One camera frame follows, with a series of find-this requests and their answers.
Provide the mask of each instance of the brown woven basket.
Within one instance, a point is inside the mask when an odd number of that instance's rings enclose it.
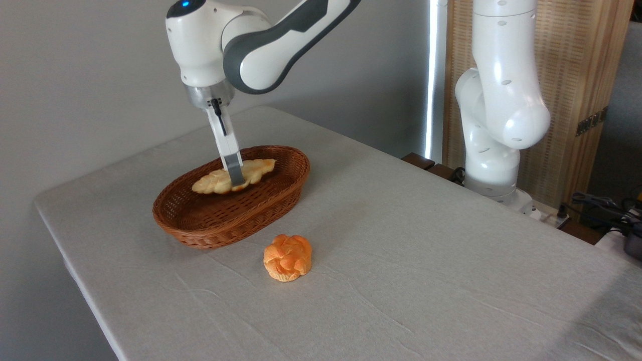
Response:
[[[170,183],[152,207],[154,219],[167,233],[195,248],[218,248],[240,241],[289,212],[299,201],[310,161],[289,146],[255,146],[241,150],[243,159],[276,159],[274,171],[261,182],[226,195],[203,195],[192,185],[223,168],[209,162]]]

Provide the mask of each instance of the white robotic arm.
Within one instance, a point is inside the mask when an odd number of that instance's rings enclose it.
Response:
[[[550,125],[535,66],[537,0],[475,0],[473,57],[477,68],[457,81],[466,147],[465,186],[530,214],[517,189],[519,150],[539,142]]]
[[[166,30],[190,102],[209,118],[223,166],[244,183],[238,142],[227,114],[234,88],[263,94],[360,0],[303,0],[274,26],[260,10],[213,0],[179,0]]]

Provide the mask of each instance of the table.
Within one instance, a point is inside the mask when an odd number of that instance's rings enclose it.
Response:
[[[281,111],[232,117],[241,147],[301,149],[287,215],[201,251],[152,218],[158,193],[218,157],[206,128],[44,192],[36,205],[121,360],[642,359],[642,270]],[[263,267],[277,234],[309,274]]]

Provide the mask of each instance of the bread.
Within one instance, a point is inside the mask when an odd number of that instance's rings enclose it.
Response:
[[[243,161],[241,173],[245,183],[232,187],[232,179],[227,170],[219,169],[203,176],[192,186],[192,190],[202,194],[226,194],[230,191],[240,191],[250,184],[257,184],[261,177],[274,170],[275,159],[254,159]]]
[[[277,281],[294,281],[310,271],[312,246],[304,237],[280,234],[266,247],[263,264]]]

